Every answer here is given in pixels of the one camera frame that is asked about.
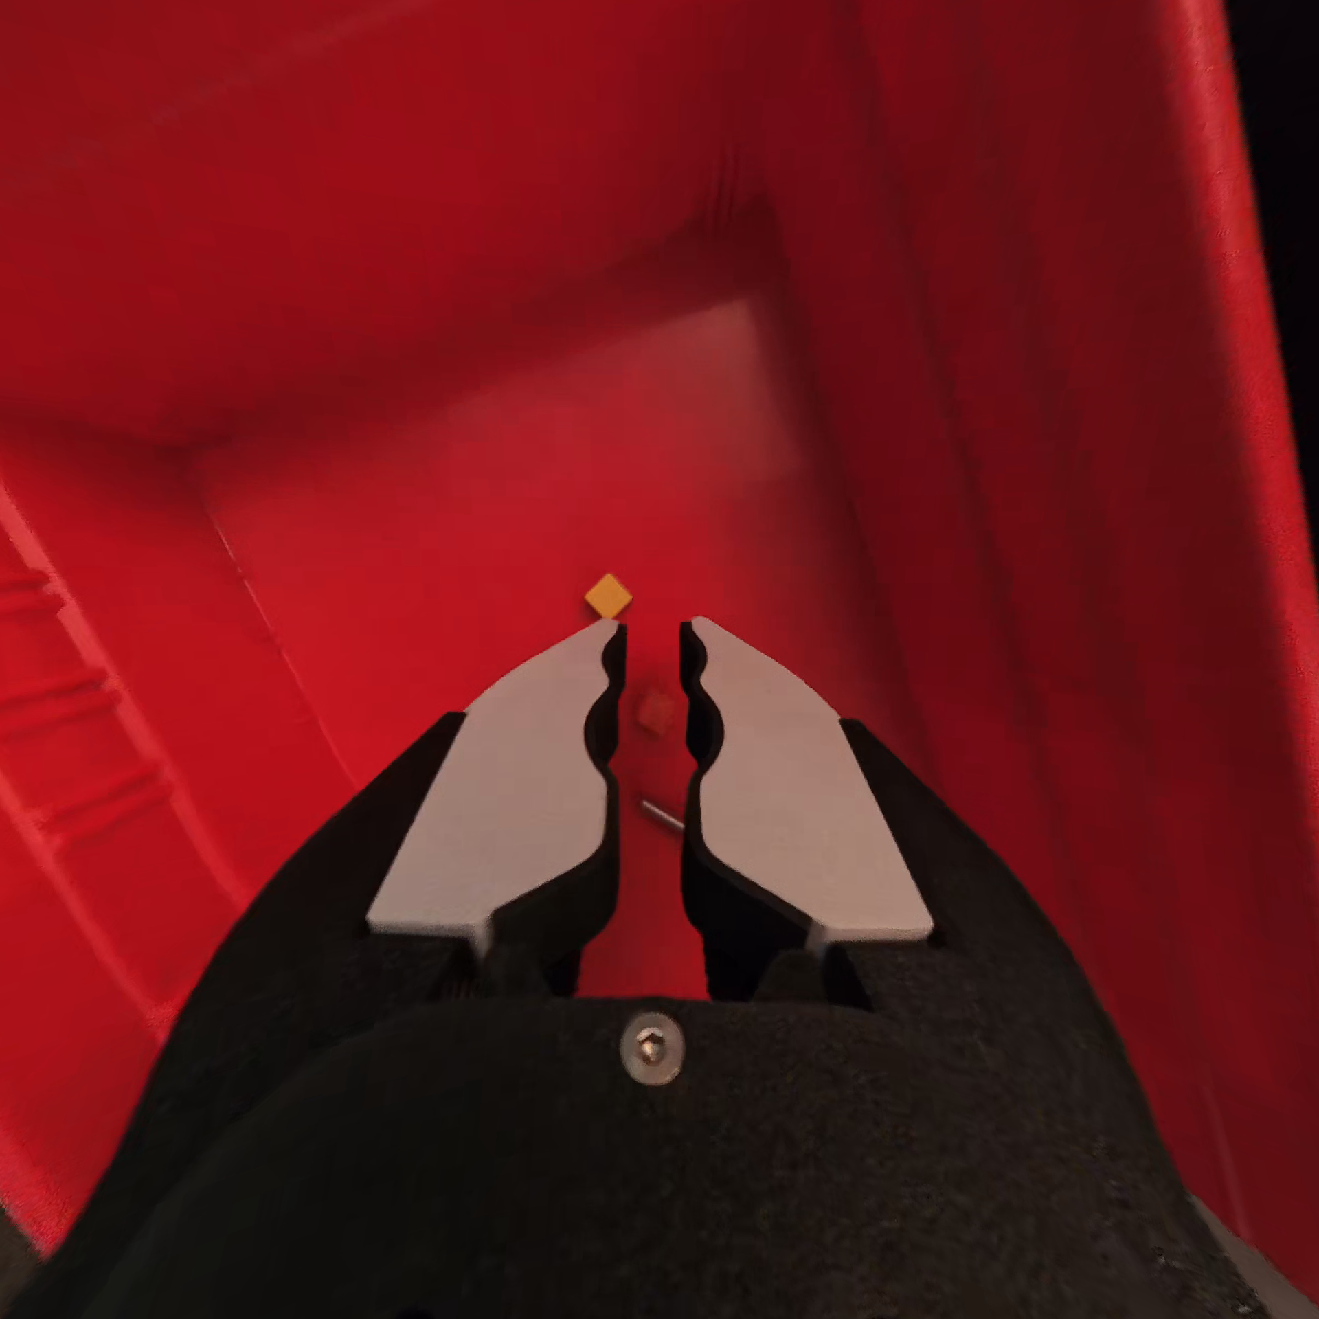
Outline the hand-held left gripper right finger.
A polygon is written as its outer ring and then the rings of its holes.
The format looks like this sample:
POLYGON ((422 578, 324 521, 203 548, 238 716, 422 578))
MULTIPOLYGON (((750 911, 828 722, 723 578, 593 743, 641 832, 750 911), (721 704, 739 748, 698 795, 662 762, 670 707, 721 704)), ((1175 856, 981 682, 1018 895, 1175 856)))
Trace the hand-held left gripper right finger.
POLYGON ((698 875, 761 903, 809 950, 926 941, 935 919, 839 711, 707 617, 682 627, 682 683, 698 875))

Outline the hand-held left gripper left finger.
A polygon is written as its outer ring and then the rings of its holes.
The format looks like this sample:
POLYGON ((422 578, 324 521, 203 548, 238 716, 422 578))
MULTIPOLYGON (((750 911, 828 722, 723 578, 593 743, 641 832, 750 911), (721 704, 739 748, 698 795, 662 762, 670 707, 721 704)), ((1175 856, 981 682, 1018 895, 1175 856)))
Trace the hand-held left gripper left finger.
POLYGON ((368 909, 371 930, 477 953, 585 948, 618 903, 624 686, 626 625, 599 620, 473 700, 368 909))

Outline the red plastic bin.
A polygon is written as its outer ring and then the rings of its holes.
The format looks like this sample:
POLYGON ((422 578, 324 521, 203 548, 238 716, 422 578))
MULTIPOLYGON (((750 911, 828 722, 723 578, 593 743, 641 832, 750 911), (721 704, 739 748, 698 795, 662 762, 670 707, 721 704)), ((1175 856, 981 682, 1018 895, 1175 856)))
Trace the red plastic bin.
POLYGON ((634 804, 706 616, 1009 865, 1317 1297, 1315 536, 1226 3, 4 3, 2 333, 38 1259, 280 864, 612 572, 588 1007, 709 1002, 634 804))

